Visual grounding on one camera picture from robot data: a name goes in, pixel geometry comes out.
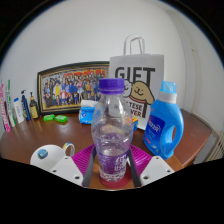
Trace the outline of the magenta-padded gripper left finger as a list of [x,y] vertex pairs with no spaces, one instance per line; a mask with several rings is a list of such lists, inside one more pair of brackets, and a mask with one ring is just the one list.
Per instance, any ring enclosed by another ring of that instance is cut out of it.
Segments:
[[92,177],[95,156],[95,145],[90,145],[72,157],[63,157],[51,169],[51,173],[76,185],[88,187]]

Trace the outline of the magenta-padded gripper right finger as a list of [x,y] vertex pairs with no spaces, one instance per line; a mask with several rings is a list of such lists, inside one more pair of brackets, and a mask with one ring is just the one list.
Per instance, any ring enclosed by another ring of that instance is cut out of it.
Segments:
[[150,156],[133,145],[130,146],[128,162],[136,188],[174,173],[174,170],[160,156]]

